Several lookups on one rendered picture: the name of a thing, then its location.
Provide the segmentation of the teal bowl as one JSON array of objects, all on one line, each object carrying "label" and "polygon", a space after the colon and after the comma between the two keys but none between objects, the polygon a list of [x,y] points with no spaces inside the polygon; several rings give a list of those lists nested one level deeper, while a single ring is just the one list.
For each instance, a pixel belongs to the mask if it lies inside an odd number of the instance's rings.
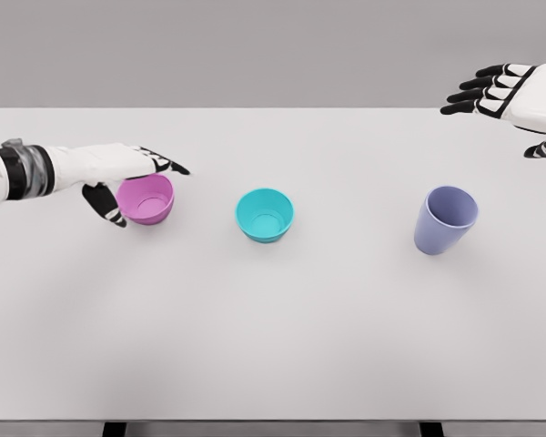
[{"label": "teal bowl", "polygon": [[244,194],[235,207],[235,219],[246,237],[259,243],[281,239],[295,217],[291,199],[273,188],[256,188]]}]

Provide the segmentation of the pink bowl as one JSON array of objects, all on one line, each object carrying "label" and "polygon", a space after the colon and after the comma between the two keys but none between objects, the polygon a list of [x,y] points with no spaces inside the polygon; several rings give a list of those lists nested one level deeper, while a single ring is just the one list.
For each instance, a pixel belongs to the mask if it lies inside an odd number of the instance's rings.
[{"label": "pink bowl", "polygon": [[175,200],[172,182],[160,174],[124,180],[116,200],[122,214],[141,225],[156,225],[167,218]]}]

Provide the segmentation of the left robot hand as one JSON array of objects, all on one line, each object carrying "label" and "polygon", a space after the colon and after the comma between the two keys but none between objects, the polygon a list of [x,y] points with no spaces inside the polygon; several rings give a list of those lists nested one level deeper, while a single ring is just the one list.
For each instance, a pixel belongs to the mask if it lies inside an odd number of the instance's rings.
[{"label": "left robot hand", "polygon": [[81,147],[82,195],[88,205],[102,219],[126,227],[115,195],[108,187],[110,182],[147,177],[166,171],[188,176],[190,171],[176,161],[140,146],[121,143]]}]

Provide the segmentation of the lavender cup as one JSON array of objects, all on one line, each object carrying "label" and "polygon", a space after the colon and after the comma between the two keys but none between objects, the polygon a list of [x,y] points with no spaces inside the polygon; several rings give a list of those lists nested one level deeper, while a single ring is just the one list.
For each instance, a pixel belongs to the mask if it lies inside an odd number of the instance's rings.
[{"label": "lavender cup", "polygon": [[476,223],[479,207],[467,191],[440,186],[425,197],[414,230],[414,243],[427,255],[439,255],[455,245]]}]

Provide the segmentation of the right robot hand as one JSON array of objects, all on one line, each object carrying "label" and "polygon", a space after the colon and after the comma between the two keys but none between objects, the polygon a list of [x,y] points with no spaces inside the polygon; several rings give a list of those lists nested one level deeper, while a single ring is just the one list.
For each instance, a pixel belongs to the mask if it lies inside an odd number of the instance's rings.
[{"label": "right robot hand", "polygon": [[[479,114],[546,136],[546,63],[487,66],[460,83],[459,90],[446,98],[442,115]],[[523,156],[546,158],[546,139],[528,147]]]}]

